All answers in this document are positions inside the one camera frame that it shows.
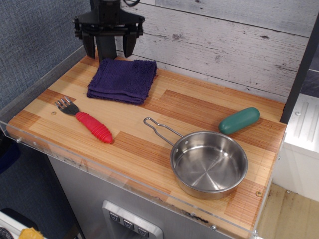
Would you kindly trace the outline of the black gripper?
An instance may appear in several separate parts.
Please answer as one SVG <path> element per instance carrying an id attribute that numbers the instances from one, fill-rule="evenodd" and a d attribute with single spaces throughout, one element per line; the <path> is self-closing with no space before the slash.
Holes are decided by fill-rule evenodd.
<path id="1" fill-rule="evenodd" d="M 145 18 L 122 9 L 120 0 L 95 0 L 90 12 L 73 19 L 75 36 L 83 41 L 88 57 L 95 58 L 95 36 L 122 36 L 126 58 L 133 53 L 137 38 L 143 35 Z"/>

